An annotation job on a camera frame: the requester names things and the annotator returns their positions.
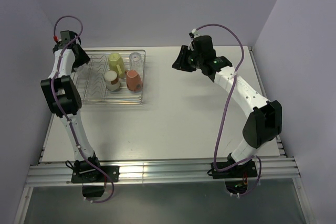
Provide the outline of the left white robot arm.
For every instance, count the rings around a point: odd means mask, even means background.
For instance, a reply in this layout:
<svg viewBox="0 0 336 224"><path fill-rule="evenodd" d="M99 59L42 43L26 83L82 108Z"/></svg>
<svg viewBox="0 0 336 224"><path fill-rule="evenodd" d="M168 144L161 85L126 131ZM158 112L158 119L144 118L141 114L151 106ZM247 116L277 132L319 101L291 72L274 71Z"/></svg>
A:
<svg viewBox="0 0 336 224"><path fill-rule="evenodd" d="M87 64L90 59L77 43L63 51L58 42L53 53L55 62L49 77L40 82L50 111L60 118L69 136L75 161L66 161L72 170L72 183L96 182L102 177L102 168L83 128L80 109L82 101L71 74L76 67Z"/></svg>

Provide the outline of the pale yellow plastic mug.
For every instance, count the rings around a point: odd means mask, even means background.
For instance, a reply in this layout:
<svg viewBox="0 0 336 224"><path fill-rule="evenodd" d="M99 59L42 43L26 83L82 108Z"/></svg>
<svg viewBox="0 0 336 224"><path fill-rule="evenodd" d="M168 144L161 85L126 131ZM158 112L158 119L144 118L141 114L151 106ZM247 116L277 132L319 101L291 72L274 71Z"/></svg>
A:
<svg viewBox="0 0 336 224"><path fill-rule="evenodd" d="M109 68L115 71L119 78L125 78L125 65L119 53L112 53L108 56Z"/></svg>

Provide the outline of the pink patterned ceramic mug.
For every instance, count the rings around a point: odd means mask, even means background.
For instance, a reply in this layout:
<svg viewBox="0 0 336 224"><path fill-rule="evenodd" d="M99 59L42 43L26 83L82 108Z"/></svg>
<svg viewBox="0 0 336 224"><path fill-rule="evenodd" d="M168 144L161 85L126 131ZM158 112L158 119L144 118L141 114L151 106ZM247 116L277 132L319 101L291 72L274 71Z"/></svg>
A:
<svg viewBox="0 0 336 224"><path fill-rule="evenodd" d="M128 70L125 73L127 88L132 92L138 92L142 89L142 80L136 70Z"/></svg>

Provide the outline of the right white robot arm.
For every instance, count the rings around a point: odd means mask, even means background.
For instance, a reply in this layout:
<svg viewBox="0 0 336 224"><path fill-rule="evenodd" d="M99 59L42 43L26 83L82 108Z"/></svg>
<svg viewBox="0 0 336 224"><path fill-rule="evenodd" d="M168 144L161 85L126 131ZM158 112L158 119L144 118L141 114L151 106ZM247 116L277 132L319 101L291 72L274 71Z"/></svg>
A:
<svg viewBox="0 0 336 224"><path fill-rule="evenodd" d="M225 167L219 168L217 160L213 160L215 171L240 176L245 171L245 164L255 158L257 151L281 133L282 106L253 89L226 57L218 57L211 36L190 34L190 37L190 45L181 47L172 68L186 72L199 69L227 91L227 99L234 100L244 112L247 121L243 128L243 140L228 155Z"/></svg>

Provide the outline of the small clear plastic glass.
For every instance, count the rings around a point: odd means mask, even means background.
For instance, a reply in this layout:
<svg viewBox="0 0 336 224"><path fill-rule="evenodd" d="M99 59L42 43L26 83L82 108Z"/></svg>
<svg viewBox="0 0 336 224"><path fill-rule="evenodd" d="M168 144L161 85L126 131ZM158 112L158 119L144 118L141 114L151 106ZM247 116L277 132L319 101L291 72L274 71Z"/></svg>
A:
<svg viewBox="0 0 336 224"><path fill-rule="evenodd" d="M85 65L77 69L77 76L80 81L87 81L90 77L90 68Z"/></svg>

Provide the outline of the brown metal-lined cup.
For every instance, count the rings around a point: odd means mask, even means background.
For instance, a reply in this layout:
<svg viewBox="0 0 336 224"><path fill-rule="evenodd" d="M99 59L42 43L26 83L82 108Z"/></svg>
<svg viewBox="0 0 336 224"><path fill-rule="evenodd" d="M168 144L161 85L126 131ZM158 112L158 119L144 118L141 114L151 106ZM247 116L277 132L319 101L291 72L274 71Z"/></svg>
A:
<svg viewBox="0 0 336 224"><path fill-rule="evenodd" d="M109 70L104 74L104 80L106 83L106 88L110 91L117 91L120 88L120 80L118 74Z"/></svg>

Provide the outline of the large clear plastic tumbler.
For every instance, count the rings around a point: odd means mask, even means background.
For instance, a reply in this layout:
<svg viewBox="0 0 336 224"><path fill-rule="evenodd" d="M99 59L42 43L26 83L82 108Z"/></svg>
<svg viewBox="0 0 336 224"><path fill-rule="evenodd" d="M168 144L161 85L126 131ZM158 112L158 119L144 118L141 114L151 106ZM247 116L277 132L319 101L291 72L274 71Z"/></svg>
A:
<svg viewBox="0 0 336 224"><path fill-rule="evenodd" d="M131 70L140 72L143 70L144 61L140 53L133 52L129 55L129 66Z"/></svg>

